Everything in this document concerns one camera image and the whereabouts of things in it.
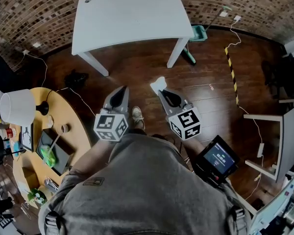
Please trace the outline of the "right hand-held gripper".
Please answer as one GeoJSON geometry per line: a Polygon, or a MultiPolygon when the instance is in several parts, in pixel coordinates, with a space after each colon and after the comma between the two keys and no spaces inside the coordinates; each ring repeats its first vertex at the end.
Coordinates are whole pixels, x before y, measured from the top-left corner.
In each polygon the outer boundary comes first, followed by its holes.
{"type": "MultiPolygon", "coordinates": [[[[172,108],[184,108],[187,105],[184,96],[175,90],[163,89],[158,91],[158,96],[166,113],[171,113],[172,108]]],[[[201,133],[200,114],[196,107],[170,116],[168,122],[171,130],[183,141],[201,133]]]]}

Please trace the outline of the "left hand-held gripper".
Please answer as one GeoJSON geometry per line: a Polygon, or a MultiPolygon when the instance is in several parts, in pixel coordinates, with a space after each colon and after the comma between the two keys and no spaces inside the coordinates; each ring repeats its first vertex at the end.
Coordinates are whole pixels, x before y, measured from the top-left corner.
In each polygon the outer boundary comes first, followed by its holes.
{"type": "Polygon", "coordinates": [[[129,88],[121,86],[110,93],[99,114],[93,130],[100,140],[120,141],[129,128],[129,88]]]}

